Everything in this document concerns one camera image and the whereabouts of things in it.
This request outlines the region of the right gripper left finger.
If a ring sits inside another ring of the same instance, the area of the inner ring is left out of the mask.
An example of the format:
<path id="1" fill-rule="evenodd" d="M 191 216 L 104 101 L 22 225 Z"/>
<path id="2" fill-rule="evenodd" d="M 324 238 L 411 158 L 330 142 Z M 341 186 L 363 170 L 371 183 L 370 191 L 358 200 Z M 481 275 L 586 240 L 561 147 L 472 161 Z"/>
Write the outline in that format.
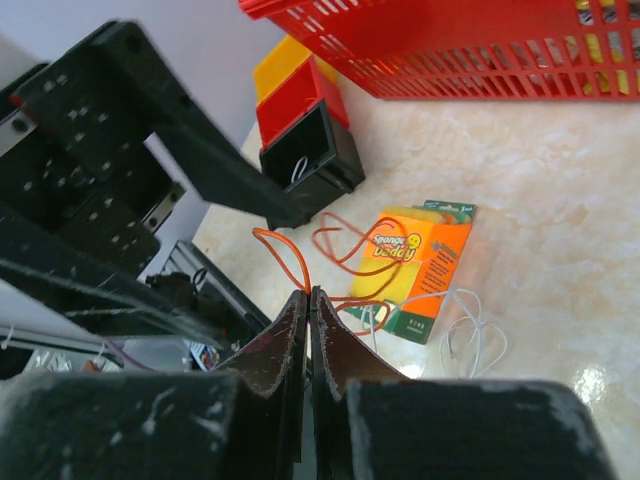
<path id="1" fill-rule="evenodd" d="M 1 388 L 5 479 L 288 479 L 308 297 L 208 373 L 32 372 Z"/>

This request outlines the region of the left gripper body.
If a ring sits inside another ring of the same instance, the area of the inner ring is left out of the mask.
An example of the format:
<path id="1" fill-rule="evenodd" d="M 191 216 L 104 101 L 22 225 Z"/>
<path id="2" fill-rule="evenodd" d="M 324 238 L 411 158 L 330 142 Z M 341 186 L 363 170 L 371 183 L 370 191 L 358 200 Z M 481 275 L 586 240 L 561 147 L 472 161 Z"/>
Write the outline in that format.
<path id="1" fill-rule="evenodd" d="M 156 135 L 200 197 L 264 218 L 301 209 L 248 163 L 141 26 L 112 20 L 1 93 L 1 277 L 96 335 L 212 335 L 139 281 L 174 182 Z"/>

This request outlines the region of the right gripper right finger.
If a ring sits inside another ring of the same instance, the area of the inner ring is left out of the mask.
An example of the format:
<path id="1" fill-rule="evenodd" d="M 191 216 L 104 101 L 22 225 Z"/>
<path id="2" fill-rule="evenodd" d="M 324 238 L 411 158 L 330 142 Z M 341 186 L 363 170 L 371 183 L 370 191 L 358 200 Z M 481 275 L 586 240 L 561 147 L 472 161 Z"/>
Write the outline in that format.
<path id="1" fill-rule="evenodd" d="M 612 479 L 586 406 L 533 380 L 411 380 L 309 301 L 321 479 Z"/>

